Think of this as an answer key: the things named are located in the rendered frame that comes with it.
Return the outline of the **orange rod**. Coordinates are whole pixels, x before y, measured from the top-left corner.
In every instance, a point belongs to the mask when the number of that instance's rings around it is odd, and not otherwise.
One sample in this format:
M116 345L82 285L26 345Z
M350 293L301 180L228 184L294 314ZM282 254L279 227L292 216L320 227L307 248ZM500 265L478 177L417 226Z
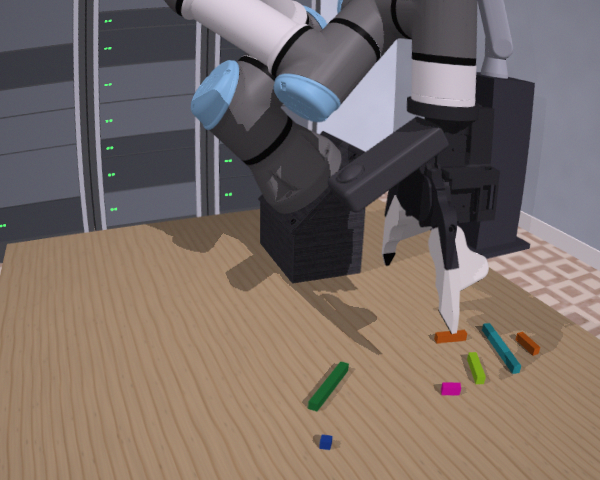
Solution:
M517 333L515 339L522 345L531 355L537 355L540 351L540 346L530 339L524 332Z
M436 343L466 341L467 332L465 330L457 330L456 334L451 334L450 331L435 332L434 340Z

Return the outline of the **small magenta block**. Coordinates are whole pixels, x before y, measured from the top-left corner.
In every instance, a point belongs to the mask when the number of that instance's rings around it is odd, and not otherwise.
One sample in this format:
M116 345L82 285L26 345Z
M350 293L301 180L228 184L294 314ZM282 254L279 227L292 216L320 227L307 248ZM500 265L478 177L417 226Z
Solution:
M460 395L461 384L442 382L441 395Z

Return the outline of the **turquoise rod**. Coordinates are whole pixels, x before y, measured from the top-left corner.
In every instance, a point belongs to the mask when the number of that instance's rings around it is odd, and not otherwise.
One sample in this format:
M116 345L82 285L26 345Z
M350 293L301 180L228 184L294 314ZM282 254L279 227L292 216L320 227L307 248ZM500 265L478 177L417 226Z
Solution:
M509 350L507 345L495 331L490 323L483 324L482 331L502 358L512 374L520 373L521 365Z

